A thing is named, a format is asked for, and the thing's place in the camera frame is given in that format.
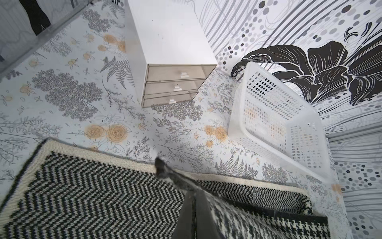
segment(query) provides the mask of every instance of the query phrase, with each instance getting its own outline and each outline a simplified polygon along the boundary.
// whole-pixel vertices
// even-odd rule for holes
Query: black lily print
[[[330,41],[319,48],[308,49],[308,55],[292,45],[260,48],[247,54],[231,72],[235,77],[250,61],[274,63],[286,69],[273,75],[282,82],[296,84],[304,99],[313,104],[342,91],[350,91],[350,104],[356,105],[382,91],[382,30],[370,30],[367,23],[359,36],[358,47],[349,53],[339,42]],[[358,38],[357,32],[344,34],[345,41]]]

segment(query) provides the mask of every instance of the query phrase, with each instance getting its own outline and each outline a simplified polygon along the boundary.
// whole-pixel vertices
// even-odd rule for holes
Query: gray polka dots
[[[351,16],[351,15],[353,15],[354,13],[356,13],[356,9],[355,9],[355,8],[352,8],[352,9],[347,13],[347,15],[348,15],[348,16]]]

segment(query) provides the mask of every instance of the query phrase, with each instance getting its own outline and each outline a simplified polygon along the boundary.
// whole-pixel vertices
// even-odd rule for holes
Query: dark flower petal
[[[293,77],[296,77],[296,76],[299,76],[295,71],[293,70],[289,70],[289,71],[286,71],[286,72],[275,72],[275,73],[272,73],[272,75],[274,75],[277,79],[279,79],[280,81],[286,81],[286,80],[290,80],[292,79]]]
[[[348,60],[349,73],[354,76],[369,76],[382,71],[382,35],[357,50]]]
[[[312,103],[318,103],[339,92],[346,91],[346,83],[348,79],[352,79],[352,76],[348,74],[346,67],[338,66],[318,73],[315,78],[314,82],[321,84],[322,87]]]
[[[288,81],[283,82],[290,82],[297,85],[300,90],[302,91],[304,95],[304,99],[311,103],[313,99],[318,94],[318,89],[322,86],[322,84],[315,84],[313,83],[314,77],[310,75],[305,76],[296,76]]]
[[[351,93],[350,104],[354,106],[382,91],[382,72],[368,76],[355,76],[349,81],[347,87]]]
[[[313,75],[305,52],[292,45],[278,45],[254,50],[243,57],[232,69],[231,76],[235,77],[248,62],[275,63],[287,70],[294,70],[299,75]]]
[[[341,65],[348,55],[345,47],[335,41],[330,41],[326,45],[319,48],[308,49],[309,63],[313,68],[313,72],[318,74],[329,68]]]

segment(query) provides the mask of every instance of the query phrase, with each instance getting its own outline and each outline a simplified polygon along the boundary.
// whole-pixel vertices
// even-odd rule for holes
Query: black and white rug
[[[305,190],[181,172],[230,200],[265,208],[292,238],[330,238]],[[184,195],[155,167],[47,140],[28,160],[0,208],[0,238],[171,238]]]

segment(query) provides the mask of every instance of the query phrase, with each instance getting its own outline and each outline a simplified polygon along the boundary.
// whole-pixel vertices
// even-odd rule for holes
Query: rug border
[[[108,155],[108,154],[104,154],[104,153],[100,153],[96,151],[91,151],[86,148],[68,145],[68,144],[61,143],[56,140],[48,138],[44,140],[36,148],[33,155],[27,160],[22,170],[17,175],[10,192],[5,197],[3,203],[0,206],[0,234],[4,230],[4,225],[9,222],[8,219],[10,218],[10,215],[15,211],[15,208],[18,207],[20,200],[23,198],[24,193],[28,189],[28,185],[33,180],[35,180],[36,172],[41,169],[41,165],[44,163],[45,158],[51,155],[52,151],[56,153],[67,154],[73,157],[90,159],[93,161],[98,161],[100,163],[114,165],[117,167],[137,170],[141,172],[147,172],[147,173],[156,172],[156,169],[153,164],[139,163],[132,160],[126,160],[116,156],[112,156],[112,155]],[[262,187],[267,189],[296,192],[310,198],[306,190],[297,188],[297,187],[273,184],[270,182],[263,182],[263,181],[257,181],[257,180],[222,176],[222,175],[216,175],[216,174],[198,174],[198,173],[192,173],[192,172],[184,172],[181,170],[177,170],[177,171],[194,180],[227,182],[227,183],[246,185],[250,187]]]

